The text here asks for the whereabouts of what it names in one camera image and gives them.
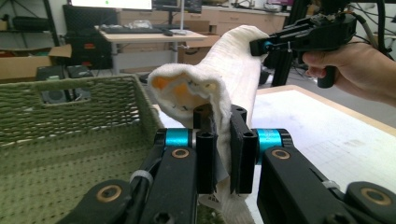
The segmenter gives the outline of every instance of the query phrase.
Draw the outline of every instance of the green woven basket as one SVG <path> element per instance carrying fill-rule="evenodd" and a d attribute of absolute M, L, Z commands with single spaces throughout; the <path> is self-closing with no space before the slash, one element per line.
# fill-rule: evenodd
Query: green woven basket
<path fill-rule="evenodd" d="M 41 100 L 75 88 L 91 99 Z M 161 127 L 133 75 L 0 85 L 0 223 L 55 223 L 94 185 L 128 180 Z"/>

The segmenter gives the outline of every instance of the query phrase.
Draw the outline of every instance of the black handle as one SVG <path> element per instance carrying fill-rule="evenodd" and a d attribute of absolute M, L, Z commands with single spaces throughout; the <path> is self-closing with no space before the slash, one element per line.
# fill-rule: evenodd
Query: black handle
<path fill-rule="evenodd" d="M 332 87 L 335 79 L 335 69 L 334 66 L 326 66 L 326 77 L 318 78 L 318 87 L 323 89 Z"/>

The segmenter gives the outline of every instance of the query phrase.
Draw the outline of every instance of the towel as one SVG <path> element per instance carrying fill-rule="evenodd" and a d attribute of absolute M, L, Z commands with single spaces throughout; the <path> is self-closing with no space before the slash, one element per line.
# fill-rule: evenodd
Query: towel
<path fill-rule="evenodd" d="M 224 34 L 196 65 L 169 63 L 148 76 L 148 87 L 161 110 L 192 128 L 193 109 L 211 104 L 216 122 L 219 161 L 227 174 L 231 172 L 230 117 L 231 105 L 247 110 L 247 126 L 259 84 L 265 56 L 253 57 L 249 42 L 266 38 L 255 26 L 241 25 Z M 230 178 L 218 176 L 216 198 L 227 223 L 254 223 L 245 196 L 230 192 Z"/>

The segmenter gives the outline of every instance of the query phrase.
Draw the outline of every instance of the floor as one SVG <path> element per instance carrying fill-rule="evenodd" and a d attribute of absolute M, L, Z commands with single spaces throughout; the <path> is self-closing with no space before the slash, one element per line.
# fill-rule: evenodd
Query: floor
<path fill-rule="evenodd" d="M 97 76 L 108 76 L 112 75 L 110 70 L 94 71 Z M 261 88 L 271 88 L 272 76 L 269 76 L 267 82 L 264 85 L 260 85 Z M 363 115 L 376 119 L 382 123 L 387 124 L 393 128 L 396 128 L 396 108 L 390 105 L 384 105 L 378 102 L 367 101 L 359 97 L 350 95 L 344 91 L 338 90 L 336 87 L 329 89 L 321 89 L 317 86 L 316 81 L 304 75 L 304 70 L 300 68 L 292 67 L 290 69 L 289 78 L 287 85 L 296 85 L 306 90 L 312 91 L 318 95 L 328 98 L 337 104 L 346 106 L 353 109 Z M 155 99 L 148 93 L 151 101 L 155 102 Z"/>

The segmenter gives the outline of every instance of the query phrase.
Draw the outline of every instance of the cardboard box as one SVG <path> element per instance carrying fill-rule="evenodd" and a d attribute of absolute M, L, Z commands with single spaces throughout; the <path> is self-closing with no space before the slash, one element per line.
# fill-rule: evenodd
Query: cardboard box
<path fill-rule="evenodd" d="M 57 57 L 70 58 L 71 53 L 70 45 L 51 49 L 0 50 L 0 82 L 35 80 L 37 67 L 55 65 Z"/>
<path fill-rule="evenodd" d="M 5 31 L 7 29 L 7 22 L 0 21 L 0 31 Z"/>
<path fill-rule="evenodd" d="M 178 50 L 177 61 L 179 63 L 196 65 L 206 56 L 220 36 L 209 32 L 209 21 L 184 21 L 184 23 L 195 33 L 207 36 L 202 41 L 187 41 L 183 45 L 189 48 Z"/>

